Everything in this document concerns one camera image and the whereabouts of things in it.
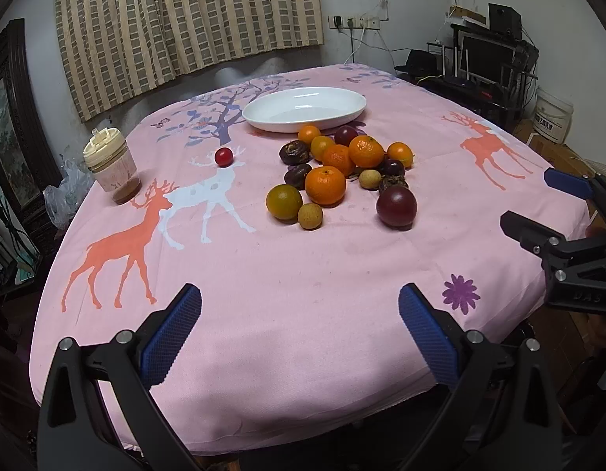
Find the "plastic bag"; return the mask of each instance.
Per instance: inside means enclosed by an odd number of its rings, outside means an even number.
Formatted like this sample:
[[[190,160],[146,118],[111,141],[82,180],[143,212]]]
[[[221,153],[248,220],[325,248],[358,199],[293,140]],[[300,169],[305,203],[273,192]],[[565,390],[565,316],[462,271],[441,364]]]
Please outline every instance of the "plastic bag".
[[[59,229],[68,226],[94,184],[94,177],[89,170],[80,170],[70,159],[65,160],[62,170],[63,180],[59,187],[48,186],[44,189],[45,210],[50,221]]]

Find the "table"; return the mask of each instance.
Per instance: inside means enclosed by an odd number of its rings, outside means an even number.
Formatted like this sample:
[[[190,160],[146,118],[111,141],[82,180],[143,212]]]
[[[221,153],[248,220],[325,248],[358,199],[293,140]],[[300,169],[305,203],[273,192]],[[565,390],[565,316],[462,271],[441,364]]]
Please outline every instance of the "table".
[[[291,136],[252,128],[241,108],[303,85],[358,91],[368,107],[354,125],[385,147],[412,147],[411,230],[383,226],[377,193],[357,182],[313,232],[268,214]],[[193,283],[202,315],[151,393],[189,450],[205,455],[310,437],[427,390],[433,378],[399,317],[401,286],[415,282],[462,327],[499,341],[544,290],[539,259],[504,236],[500,215],[514,210],[568,237],[588,224],[586,204],[549,189],[549,164],[513,136],[364,65],[178,102],[127,141],[144,187],[116,206],[95,184],[68,229],[40,301],[32,390],[40,400],[62,337],[108,341]],[[222,145],[236,156],[224,169],[212,162]],[[134,444],[109,387],[103,395],[120,439]]]

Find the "deer print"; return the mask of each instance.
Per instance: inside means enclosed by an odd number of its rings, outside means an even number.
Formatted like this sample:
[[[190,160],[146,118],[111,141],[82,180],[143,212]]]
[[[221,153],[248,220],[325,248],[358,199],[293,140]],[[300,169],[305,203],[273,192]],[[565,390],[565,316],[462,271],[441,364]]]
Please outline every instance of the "deer print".
[[[234,152],[234,157],[239,157],[245,150],[246,149],[240,149],[240,147],[238,147]],[[214,152],[208,153],[207,158],[209,160],[207,164],[196,162],[195,159],[192,159],[189,163],[199,167],[216,166]],[[162,211],[161,221],[158,229],[164,234],[164,237],[170,246],[176,248],[177,250],[184,248],[181,243],[173,240],[172,237],[170,237],[170,234],[168,234],[168,221],[170,221],[170,219],[180,209],[186,207],[195,207],[204,201],[207,202],[207,208],[205,209],[205,214],[202,215],[200,242],[211,242],[211,239],[207,236],[207,222],[209,221],[209,218],[211,218],[211,213],[216,205],[222,206],[225,211],[233,216],[233,218],[238,222],[240,228],[243,228],[249,233],[253,233],[255,231],[253,227],[248,226],[246,223],[244,223],[244,221],[242,221],[242,218],[240,218],[239,214],[235,211],[233,204],[226,198],[226,193],[229,191],[229,189],[231,189],[233,180],[235,180],[235,168],[239,168],[240,166],[244,165],[245,163],[241,161],[235,161],[232,165],[226,168],[216,168],[216,174],[213,177],[192,184],[191,186],[179,188],[166,195],[170,206],[168,209]]]
[[[116,308],[122,308],[120,303],[120,294],[122,294],[122,288],[124,282],[128,277],[128,272],[133,267],[133,264],[137,262],[139,267],[140,275],[144,286],[146,288],[146,297],[150,300],[150,304],[154,305],[157,300],[153,297],[150,287],[148,286],[148,274],[146,270],[146,262],[144,261],[144,247],[150,242],[152,234],[159,223],[159,211],[168,209],[172,204],[167,200],[166,195],[172,193],[176,188],[173,184],[169,184],[164,181],[161,187],[157,186],[157,179],[152,181],[152,184],[146,191],[146,201],[142,204],[138,204],[135,199],[131,200],[131,204],[138,209],[145,207],[146,213],[144,215],[144,221],[135,225],[128,230],[117,232],[108,237],[104,237],[95,243],[90,244],[87,247],[87,256],[85,257],[84,263],[76,269],[69,278],[65,292],[63,292],[63,298],[61,300],[61,311],[66,310],[66,297],[67,292],[70,290],[72,283],[86,270],[94,270],[89,274],[87,281],[89,282],[89,290],[91,291],[91,300],[97,310],[102,308],[102,305],[96,297],[94,292],[94,281],[96,281],[96,275],[102,269],[104,262],[110,260],[121,259],[122,257],[128,256],[126,261],[126,268],[122,273],[120,279],[120,288],[118,288],[118,295],[115,297],[113,304]]]
[[[527,173],[532,173],[532,172],[530,170],[528,170],[527,168],[525,168],[518,161],[517,157],[520,157],[524,161],[527,161],[527,162],[533,164],[534,166],[537,166],[538,168],[540,168],[540,166],[538,166],[536,163],[531,162],[526,157],[523,157],[522,155],[520,155],[520,153],[518,153],[515,150],[512,150],[510,147],[508,147],[505,143],[503,143],[503,141],[501,140],[501,138],[499,136],[497,136],[496,134],[494,134],[492,132],[489,132],[489,131],[492,131],[492,129],[490,127],[486,127],[485,125],[480,124],[479,122],[468,117],[467,115],[462,115],[460,113],[456,113],[455,111],[451,112],[451,116],[452,116],[452,119],[448,119],[448,118],[442,116],[442,120],[446,120],[447,122],[453,122],[454,124],[461,124],[466,127],[470,127],[473,131],[477,131],[479,134],[481,134],[481,136],[479,138],[465,139],[460,144],[460,146],[462,147],[462,149],[468,150],[468,152],[472,153],[475,156],[475,164],[479,167],[479,169],[482,172],[484,172],[484,175],[486,175],[486,177],[488,177],[488,180],[490,182],[492,182],[499,189],[501,189],[503,191],[506,190],[505,187],[503,187],[501,184],[496,182],[496,180],[493,179],[488,174],[488,172],[486,171],[486,168],[484,167],[484,162],[486,162],[486,160],[490,162],[490,164],[493,166],[493,168],[495,168],[496,170],[499,170],[501,173],[504,173],[509,177],[513,177],[515,179],[524,179],[525,176],[524,175],[514,175],[512,173],[508,173],[503,168],[501,168],[495,162],[495,160],[492,158],[492,154],[497,152],[498,150],[503,150],[507,155],[510,156],[510,158],[512,158],[512,160],[515,163],[517,163]]]

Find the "checkered curtain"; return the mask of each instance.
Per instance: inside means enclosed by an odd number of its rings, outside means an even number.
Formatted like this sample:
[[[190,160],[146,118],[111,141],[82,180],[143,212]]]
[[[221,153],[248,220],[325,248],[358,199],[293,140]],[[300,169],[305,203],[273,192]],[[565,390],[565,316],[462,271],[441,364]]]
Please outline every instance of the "checkered curtain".
[[[323,42],[319,0],[55,0],[55,9],[83,122],[179,75]]]

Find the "cup lid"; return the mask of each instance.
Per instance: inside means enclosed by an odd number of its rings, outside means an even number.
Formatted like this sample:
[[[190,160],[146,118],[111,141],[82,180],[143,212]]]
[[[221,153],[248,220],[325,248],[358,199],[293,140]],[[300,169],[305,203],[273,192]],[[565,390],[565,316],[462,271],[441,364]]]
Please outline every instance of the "cup lid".
[[[93,136],[82,151],[82,157],[90,168],[112,157],[126,143],[125,137],[115,127],[105,127],[100,131],[94,129],[91,133]]]

